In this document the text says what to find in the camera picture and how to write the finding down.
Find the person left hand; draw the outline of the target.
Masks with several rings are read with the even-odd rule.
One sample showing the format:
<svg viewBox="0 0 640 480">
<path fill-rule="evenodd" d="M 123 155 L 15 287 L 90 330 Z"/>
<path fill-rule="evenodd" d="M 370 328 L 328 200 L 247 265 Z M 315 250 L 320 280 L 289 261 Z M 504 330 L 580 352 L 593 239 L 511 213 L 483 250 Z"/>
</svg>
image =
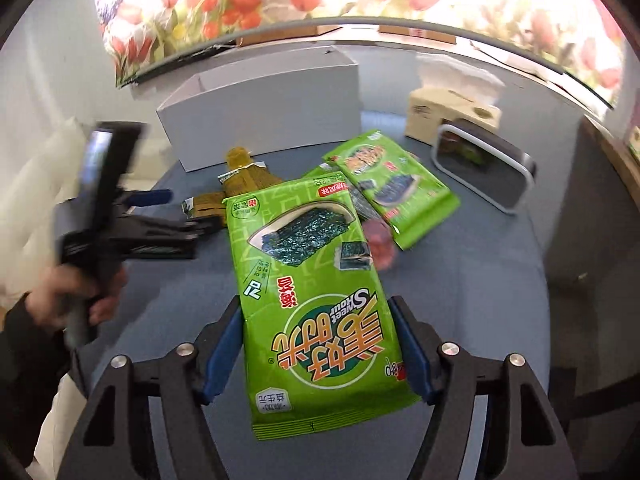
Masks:
<svg viewBox="0 0 640 480">
<path fill-rule="evenodd" d="M 122 290 L 128 282 L 128 275 L 121 266 L 108 284 L 106 291 L 87 278 L 74 266 L 61 264 L 44 272 L 38 285 L 27 294 L 25 309 L 36 325 L 56 332 L 67 325 L 67 305 L 70 300 L 86 300 L 101 296 L 89 309 L 89 322 L 93 326 L 114 318 Z"/>
</svg>

